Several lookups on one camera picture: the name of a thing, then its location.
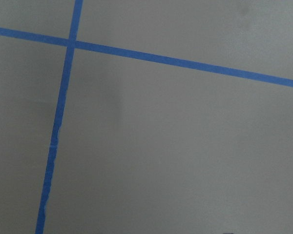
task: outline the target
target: gray floor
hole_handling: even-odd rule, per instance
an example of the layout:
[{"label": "gray floor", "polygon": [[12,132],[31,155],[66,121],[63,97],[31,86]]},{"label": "gray floor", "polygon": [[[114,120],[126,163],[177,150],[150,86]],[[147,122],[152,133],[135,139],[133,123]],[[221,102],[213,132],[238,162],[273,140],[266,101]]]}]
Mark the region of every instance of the gray floor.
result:
[{"label": "gray floor", "polygon": [[[293,0],[85,0],[78,40],[293,79]],[[0,234],[34,233],[64,56],[0,36]],[[293,88],[77,49],[44,233],[293,234]]]}]

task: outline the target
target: blue tape strip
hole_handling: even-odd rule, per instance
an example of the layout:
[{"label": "blue tape strip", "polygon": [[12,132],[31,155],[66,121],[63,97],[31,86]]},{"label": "blue tape strip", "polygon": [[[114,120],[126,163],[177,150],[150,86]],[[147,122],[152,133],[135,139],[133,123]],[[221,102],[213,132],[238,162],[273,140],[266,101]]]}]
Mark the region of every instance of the blue tape strip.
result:
[{"label": "blue tape strip", "polygon": [[69,77],[71,72],[71,67],[74,58],[74,50],[75,50],[75,41],[77,37],[78,25],[82,10],[83,0],[75,0],[74,12],[72,17],[72,23],[69,32],[69,43],[66,49],[64,67],[62,80],[60,85],[59,97],[57,108],[54,117],[54,124],[51,136],[51,143],[49,148],[49,155],[47,166],[45,169],[42,195],[40,200],[37,224],[36,224],[36,234],[43,234],[44,223],[45,223],[45,209],[46,204],[49,199],[49,193],[51,189],[52,176],[54,171],[54,162],[57,155],[58,143],[59,143],[59,132],[62,125],[65,101],[66,101],[66,92],[68,89]]},{"label": "blue tape strip", "polygon": [[233,69],[229,67],[222,67],[222,66],[216,66],[216,65],[211,65],[211,64],[201,63],[201,62],[194,62],[194,61],[189,61],[184,59],[143,53],[143,52],[138,52],[133,50],[120,49],[120,48],[111,47],[111,46],[77,41],[76,49],[89,50],[89,51],[94,51],[94,52],[99,52],[104,54],[117,55],[117,56],[132,58],[132,59],[163,63],[163,64],[168,64],[168,65],[173,65],[178,67],[185,67],[185,68],[190,68],[190,69],[195,69],[195,70],[200,70],[205,72],[218,73],[218,74],[223,74],[228,76],[253,79],[253,80],[258,80],[262,82],[268,82],[268,83],[293,87],[293,79],[280,78],[280,77],[269,76],[269,75],[264,75],[260,73],[255,73],[255,72],[248,72],[248,71]]},{"label": "blue tape strip", "polygon": [[0,28],[0,36],[32,40],[32,41],[43,42],[43,43],[48,43],[53,45],[61,45],[61,46],[68,45],[68,39],[56,38],[56,37],[35,34],[35,33],[22,32],[22,31],[6,29],[6,28]]}]

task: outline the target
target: horizontal blue line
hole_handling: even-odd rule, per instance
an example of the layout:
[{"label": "horizontal blue line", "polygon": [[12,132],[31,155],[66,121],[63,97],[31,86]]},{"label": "horizontal blue line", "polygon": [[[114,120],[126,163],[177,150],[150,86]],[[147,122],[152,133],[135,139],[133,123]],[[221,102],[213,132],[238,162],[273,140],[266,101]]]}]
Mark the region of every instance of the horizontal blue line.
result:
[{"label": "horizontal blue line", "polygon": [[6,28],[0,28],[0,36],[19,38],[24,40],[32,40],[32,41],[43,42],[43,43],[48,43],[53,45],[60,45],[60,46],[68,45],[68,39],[46,36],[46,35],[41,35],[36,33],[28,33],[28,32],[6,29]]},{"label": "horizontal blue line", "polygon": [[89,51],[94,51],[94,52],[99,52],[104,54],[117,55],[117,56],[122,56],[127,58],[163,63],[163,64],[172,65],[172,66],[185,67],[185,68],[190,68],[190,69],[195,69],[195,70],[200,70],[205,72],[218,73],[218,74],[223,74],[228,76],[258,80],[262,82],[268,82],[268,83],[293,87],[293,79],[280,78],[280,77],[269,76],[269,75],[264,75],[260,73],[255,73],[255,72],[248,72],[248,71],[233,69],[229,67],[216,66],[216,65],[211,65],[211,64],[201,63],[201,62],[171,58],[171,57],[166,57],[161,55],[154,55],[154,54],[149,54],[144,52],[126,50],[126,49],[87,43],[82,41],[76,41],[75,46],[77,49],[82,49],[82,50],[89,50]]}]

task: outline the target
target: blue tape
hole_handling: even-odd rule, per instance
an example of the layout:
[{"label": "blue tape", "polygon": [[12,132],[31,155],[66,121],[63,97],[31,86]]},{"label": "blue tape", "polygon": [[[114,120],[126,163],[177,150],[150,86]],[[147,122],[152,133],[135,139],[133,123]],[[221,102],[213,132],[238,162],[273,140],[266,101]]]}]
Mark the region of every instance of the blue tape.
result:
[{"label": "blue tape", "polygon": [[201,62],[171,58],[82,41],[77,41],[75,48],[293,87],[293,79],[269,76],[255,72],[233,69],[229,67],[216,66]]},{"label": "blue tape", "polygon": [[35,34],[35,33],[22,32],[22,31],[6,29],[6,28],[0,28],[0,36],[19,38],[24,40],[32,40],[32,41],[43,42],[43,43],[48,43],[53,45],[61,45],[61,46],[68,45],[68,39],[51,37],[51,36]]},{"label": "blue tape", "polygon": [[38,211],[38,218],[36,224],[36,234],[43,234],[44,223],[45,223],[45,209],[49,199],[49,193],[51,189],[52,176],[54,172],[54,162],[57,155],[58,143],[59,143],[59,132],[62,125],[66,92],[68,89],[70,72],[72,68],[75,41],[77,37],[78,25],[82,10],[83,0],[75,0],[74,12],[72,17],[72,23],[69,32],[68,45],[66,49],[62,80],[60,85],[59,97],[57,108],[54,117],[53,130],[51,136],[51,143],[49,148],[48,161],[45,169],[42,195],[40,200],[40,206]]}]

